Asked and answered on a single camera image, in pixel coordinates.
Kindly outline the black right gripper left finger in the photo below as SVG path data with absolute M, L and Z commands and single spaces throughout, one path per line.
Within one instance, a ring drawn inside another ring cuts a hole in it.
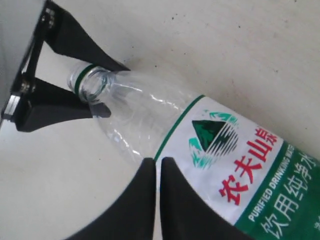
M 142 160 L 115 202 L 69 240 L 151 240 L 156 211 L 156 163 Z

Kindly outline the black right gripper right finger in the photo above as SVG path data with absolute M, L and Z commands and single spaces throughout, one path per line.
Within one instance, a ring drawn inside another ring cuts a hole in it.
M 164 240 L 248 240 L 193 190 L 175 160 L 161 161 L 160 221 Z

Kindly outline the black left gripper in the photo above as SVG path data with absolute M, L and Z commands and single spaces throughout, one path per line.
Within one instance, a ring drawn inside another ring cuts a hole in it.
M 130 70 L 105 53 L 71 13 L 52 0 L 2 0 L 0 120 L 14 122 L 19 132 L 93 118 L 89 104 L 73 92 L 35 77 L 46 34 L 47 44 L 59 55 L 111 72 Z

